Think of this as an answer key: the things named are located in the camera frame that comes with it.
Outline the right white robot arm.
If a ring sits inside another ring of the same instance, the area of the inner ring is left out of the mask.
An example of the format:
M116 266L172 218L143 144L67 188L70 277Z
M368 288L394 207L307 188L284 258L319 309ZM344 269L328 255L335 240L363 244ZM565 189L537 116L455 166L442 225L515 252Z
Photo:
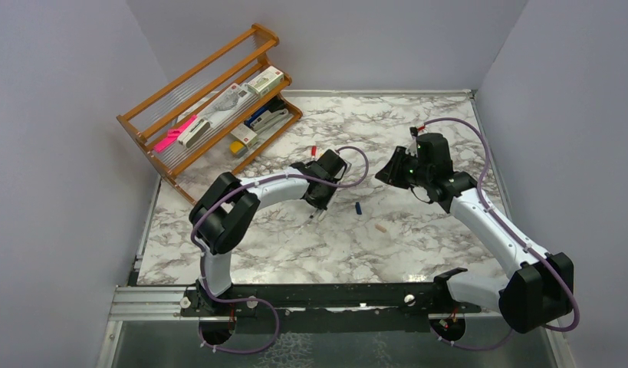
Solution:
M442 134L423 133L411 146L397 146L375 177L400 189L425 189L430 201L471 230L505 272L506 281L464 268L436 276L431 302L437 310L449 312L461 302L478 305L500 313L520 334L575 312L572 260L531 241L495 208L472 176L454 170Z

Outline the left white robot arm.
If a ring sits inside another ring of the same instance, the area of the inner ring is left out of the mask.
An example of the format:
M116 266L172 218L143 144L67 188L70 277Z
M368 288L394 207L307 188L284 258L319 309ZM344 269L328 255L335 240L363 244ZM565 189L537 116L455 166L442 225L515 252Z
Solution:
M232 250L245 237L261 209L303 200L316 211L327 210L350 164L333 150L308 163L293 163L273 175L240 179L219 175L189 213L190 239L200 250L200 304L210 314L229 307Z

